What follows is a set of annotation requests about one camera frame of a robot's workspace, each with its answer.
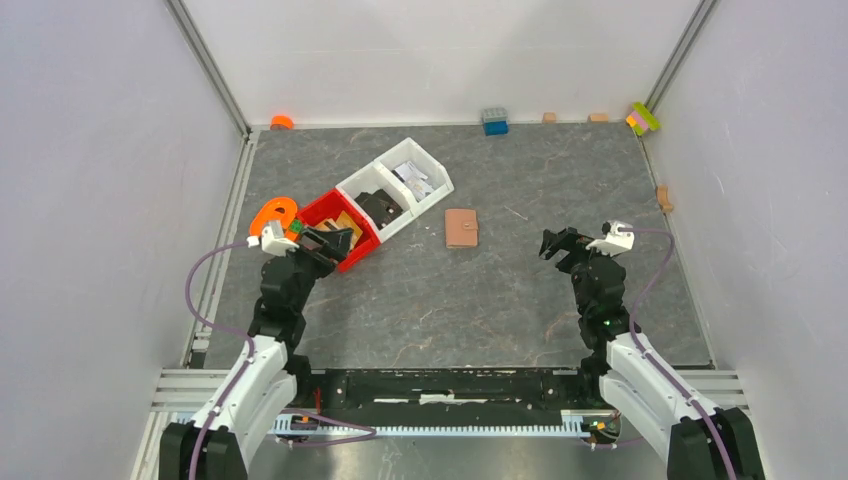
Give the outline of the tan leather card holder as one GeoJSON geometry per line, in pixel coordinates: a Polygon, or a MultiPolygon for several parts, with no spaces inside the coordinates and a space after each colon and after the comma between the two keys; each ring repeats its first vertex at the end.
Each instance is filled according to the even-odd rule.
{"type": "Polygon", "coordinates": [[[449,249],[473,248],[479,244],[477,212],[452,208],[445,211],[445,242],[449,249]]]}

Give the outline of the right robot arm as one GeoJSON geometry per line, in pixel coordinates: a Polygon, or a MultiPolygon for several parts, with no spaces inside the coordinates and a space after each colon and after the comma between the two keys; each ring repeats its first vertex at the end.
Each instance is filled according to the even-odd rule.
{"type": "Polygon", "coordinates": [[[618,256],[632,250],[642,229],[607,221],[594,238],[572,227],[542,234],[540,257],[562,253],[578,326],[591,355],[578,370],[580,400],[620,412],[664,462],[669,479],[762,479],[765,470],[752,422],[688,383],[650,343],[636,321],[641,292],[624,305],[626,270],[618,256]]]}

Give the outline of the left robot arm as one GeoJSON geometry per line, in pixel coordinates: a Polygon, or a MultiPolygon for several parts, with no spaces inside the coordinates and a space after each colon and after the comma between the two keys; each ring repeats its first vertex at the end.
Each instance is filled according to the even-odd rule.
{"type": "Polygon", "coordinates": [[[353,230],[305,226],[288,239],[278,222],[257,236],[220,247],[258,248],[270,259],[248,329],[204,326],[243,342],[238,359],[212,397],[186,423],[170,423],[159,444],[161,479],[245,479],[274,420],[285,407],[302,407],[314,394],[309,361],[295,354],[305,330],[303,310],[317,280],[330,275],[350,251],[353,230]]]}

